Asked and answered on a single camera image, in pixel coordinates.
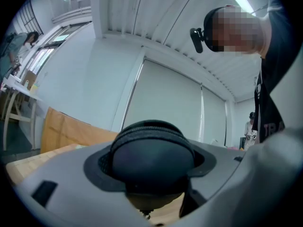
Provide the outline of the person's black shirt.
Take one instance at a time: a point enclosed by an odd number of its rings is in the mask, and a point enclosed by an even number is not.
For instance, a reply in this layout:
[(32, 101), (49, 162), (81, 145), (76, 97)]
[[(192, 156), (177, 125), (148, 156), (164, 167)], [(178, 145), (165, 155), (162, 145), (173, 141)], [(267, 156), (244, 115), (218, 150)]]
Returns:
[(256, 81), (253, 130), (259, 142), (284, 129), (282, 117), (270, 96), (294, 62), (301, 41), (281, 0), (269, 0), (267, 14), (260, 20), (263, 45), (261, 68)]

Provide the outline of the white roller blind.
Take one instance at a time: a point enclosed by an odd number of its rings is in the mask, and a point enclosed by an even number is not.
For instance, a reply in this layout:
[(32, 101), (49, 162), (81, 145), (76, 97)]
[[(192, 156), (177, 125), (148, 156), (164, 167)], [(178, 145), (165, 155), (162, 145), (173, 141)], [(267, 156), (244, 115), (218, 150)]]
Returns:
[(188, 77), (149, 60), (143, 63), (123, 126), (143, 120), (166, 121), (190, 140), (225, 145), (225, 102)]

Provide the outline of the glass window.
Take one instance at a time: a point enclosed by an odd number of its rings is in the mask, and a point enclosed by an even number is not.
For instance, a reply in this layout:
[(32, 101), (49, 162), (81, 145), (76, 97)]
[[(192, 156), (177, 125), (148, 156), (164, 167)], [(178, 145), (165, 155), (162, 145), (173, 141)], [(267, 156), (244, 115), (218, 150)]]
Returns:
[(38, 74), (42, 67), (45, 65), (50, 56), (69, 38), (76, 33), (80, 28), (91, 23), (82, 22), (77, 24), (70, 24), (67, 26), (59, 27), (49, 37), (47, 37), (41, 45), (38, 46), (34, 54), (25, 64), (25, 68), (20, 74), (20, 78), (25, 75), (27, 71), (31, 71), (34, 74)]

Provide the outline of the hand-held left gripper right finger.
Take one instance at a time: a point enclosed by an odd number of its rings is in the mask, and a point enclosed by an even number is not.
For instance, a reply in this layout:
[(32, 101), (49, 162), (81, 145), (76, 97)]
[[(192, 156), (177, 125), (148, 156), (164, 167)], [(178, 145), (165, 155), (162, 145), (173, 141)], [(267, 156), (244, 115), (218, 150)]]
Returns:
[(182, 218), (209, 202), (231, 178), (244, 152), (190, 140), (195, 168), (187, 174), (188, 184), (179, 211)]

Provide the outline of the black balcony railing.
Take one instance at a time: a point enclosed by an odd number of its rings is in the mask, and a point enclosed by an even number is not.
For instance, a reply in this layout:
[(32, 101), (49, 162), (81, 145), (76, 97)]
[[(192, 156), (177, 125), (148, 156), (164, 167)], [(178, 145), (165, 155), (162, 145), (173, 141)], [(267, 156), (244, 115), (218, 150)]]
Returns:
[(31, 0), (26, 0), (21, 6), (17, 12), (17, 21), (25, 33), (36, 31), (39, 35), (44, 34), (34, 14)]

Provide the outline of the brown paper bag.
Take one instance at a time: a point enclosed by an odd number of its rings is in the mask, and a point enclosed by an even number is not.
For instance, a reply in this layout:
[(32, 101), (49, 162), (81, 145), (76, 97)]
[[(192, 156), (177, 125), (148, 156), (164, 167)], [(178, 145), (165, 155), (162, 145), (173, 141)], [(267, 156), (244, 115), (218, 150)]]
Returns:
[(30, 70), (26, 70), (24, 77), (21, 80), (21, 85), (30, 90), (33, 86), (37, 75)]

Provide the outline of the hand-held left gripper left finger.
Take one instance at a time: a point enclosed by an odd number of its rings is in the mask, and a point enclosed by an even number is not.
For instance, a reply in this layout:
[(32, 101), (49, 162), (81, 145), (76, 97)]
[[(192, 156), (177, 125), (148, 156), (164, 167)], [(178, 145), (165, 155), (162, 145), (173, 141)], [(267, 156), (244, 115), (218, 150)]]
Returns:
[[(152, 227), (123, 192), (100, 190), (85, 176), (85, 160), (109, 145), (101, 143), (54, 156), (19, 183), (16, 193), (48, 226)], [(57, 184), (45, 207), (33, 198), (43, 181)]]

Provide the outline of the white table at left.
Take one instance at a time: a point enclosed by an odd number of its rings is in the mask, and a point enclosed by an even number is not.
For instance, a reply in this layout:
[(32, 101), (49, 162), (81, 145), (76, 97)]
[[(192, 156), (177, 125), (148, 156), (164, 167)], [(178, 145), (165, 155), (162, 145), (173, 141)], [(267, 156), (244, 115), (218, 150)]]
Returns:
[[(2, 118), (4, 119), (4, 128), (3, 128), (3, 150), (7, 150), (7, 134), (8, 126), (10, 119), (16, 120), (19, 122), (26, 122), (30, 124), (30, 143), (31, 149), (35, 150), (41, 148), (42, 140), (38, 139), (38, 130), (36, 129), (36, 119), (37, 117), (42, 117), (39, 115), (41, 110), (39, 110), (38, 103), (41, 103), (42, 100), (33, 94), (27, 87), (20, 84), (18, 78), (10, 75), (8, 79), (4, 79), (4, 84), (9, 88), (9, 94), (4, 104), (4, 109), (2, 111)], [(21, 103), (16, 101), (17, 95), (22, 94), (27, 96), (32, 101), (31, 115), (25, 117), (22, 115), (20, 108)]]

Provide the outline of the large brown cardboard sheet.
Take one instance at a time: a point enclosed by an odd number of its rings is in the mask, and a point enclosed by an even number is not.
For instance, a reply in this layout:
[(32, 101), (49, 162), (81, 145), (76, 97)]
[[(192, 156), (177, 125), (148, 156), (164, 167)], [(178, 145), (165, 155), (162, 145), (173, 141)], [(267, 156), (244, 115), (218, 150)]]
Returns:
[(92, 126), (49, 107), (42, 132), (41, 153), (70, 144), (91, 146), (113, 141), (117, 135), (117, 132)]

